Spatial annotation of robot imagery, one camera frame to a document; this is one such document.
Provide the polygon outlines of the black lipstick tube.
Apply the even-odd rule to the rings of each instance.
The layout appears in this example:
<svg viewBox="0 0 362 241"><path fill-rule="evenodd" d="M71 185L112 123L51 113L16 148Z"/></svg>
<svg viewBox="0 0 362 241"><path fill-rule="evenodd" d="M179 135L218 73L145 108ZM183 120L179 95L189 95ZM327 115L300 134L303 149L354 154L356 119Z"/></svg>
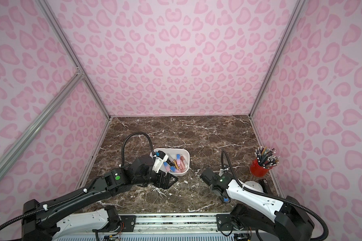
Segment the black lipstick tube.
<svg viewBox="0 0 362 241"><path fill-rule="evenodd" d="M173 166L173 167L175 166L174 163L173 163L172 161L170 161L170 160L167 160L166 162L167 162L170 166Z"/></svg>

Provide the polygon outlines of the gold glitter lipstick tube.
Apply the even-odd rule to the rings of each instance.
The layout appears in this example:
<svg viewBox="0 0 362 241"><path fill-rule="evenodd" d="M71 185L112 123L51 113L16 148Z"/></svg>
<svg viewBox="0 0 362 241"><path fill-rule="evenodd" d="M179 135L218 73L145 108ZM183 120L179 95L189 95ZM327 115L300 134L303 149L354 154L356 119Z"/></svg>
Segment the gold glitter lipstick tube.
<svg viewBox="0 0 362 241"><path fill-rule="evenodd" d="M177 170L179 170L179 166L178 166L177 161L176 161L176 160L174 160L174 161L173 161L173 163L174 163L174 165L175 165L175 168L176 168Z"/></svg>

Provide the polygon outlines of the clear pink lip gloss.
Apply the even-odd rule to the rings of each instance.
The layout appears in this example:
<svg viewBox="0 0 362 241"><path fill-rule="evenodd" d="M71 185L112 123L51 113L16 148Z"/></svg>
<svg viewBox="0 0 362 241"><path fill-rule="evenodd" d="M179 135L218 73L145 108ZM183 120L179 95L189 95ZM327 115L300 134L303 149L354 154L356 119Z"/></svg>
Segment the clear pink lip gloss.
<svg viewBox="0 0 362 241"><path fill-rule="evenodd" d="M186 169L186 160L183 155L180 155L181 165L183 169Z"/></svg>

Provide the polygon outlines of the white plastic storage box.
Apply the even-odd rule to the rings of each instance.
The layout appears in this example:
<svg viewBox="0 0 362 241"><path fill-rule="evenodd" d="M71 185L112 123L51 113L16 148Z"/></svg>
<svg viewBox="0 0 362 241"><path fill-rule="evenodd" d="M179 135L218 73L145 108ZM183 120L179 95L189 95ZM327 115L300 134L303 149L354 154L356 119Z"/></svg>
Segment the white plastic storage box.
<svg viewBox="0 0 362 241"><path fill-rule="evenodd" d="M179 170L181 171L181 173L173 173L173 172L167 172L165 166L164 166L164 163L163 165L161 166L160 168L160 171L163 171L165 173L170 173L174 176L184 176L186 175L187 171L189 170L189 167L190 167L190 153L185 150L185 149L177 149L177 148L156 148L154 149L154 153L157 152L157 151L163 151L165 152L168 156L169 156L169 159L170 161L174 161L174 160L177 160L177 154L180 154L180 155L183 155L185 160L186 160L186 169L183 169L181 163L179 166Z"/></svg>

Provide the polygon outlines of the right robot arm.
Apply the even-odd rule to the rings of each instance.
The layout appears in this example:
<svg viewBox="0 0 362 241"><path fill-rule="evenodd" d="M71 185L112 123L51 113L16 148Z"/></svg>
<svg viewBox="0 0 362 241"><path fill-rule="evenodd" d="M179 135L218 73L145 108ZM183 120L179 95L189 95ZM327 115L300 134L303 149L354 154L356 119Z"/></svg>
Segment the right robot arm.
<svg viewBox="0 0 362 241"><path fill-rule="evenodd" d="M276 236L280 241L309 241L314 222L306 211L297 207L298 201L288 197L286 202L246 191L232 175L206 169L200 178L219 197L237 200L240 204L230 213L231 225L241 230L252 228Z"/></svg>

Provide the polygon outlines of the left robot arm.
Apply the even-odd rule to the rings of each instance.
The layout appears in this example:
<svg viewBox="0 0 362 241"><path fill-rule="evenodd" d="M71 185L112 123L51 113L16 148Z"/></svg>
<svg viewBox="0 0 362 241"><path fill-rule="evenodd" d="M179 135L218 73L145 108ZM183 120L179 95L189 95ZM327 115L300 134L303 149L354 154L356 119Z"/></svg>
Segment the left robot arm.
<svg viewBox="0 0 362 241"><path fill-rule="evenodd" d="M128 192L135 185L166 190L178 181L170 173L153 171L153 165L152 157L138 157L133 163L96 177L87 186L64 196L44 202L27 201L23 206L26 217L22 220L22 240L51 241L61 230L59 221L95 202Z"/></svg>

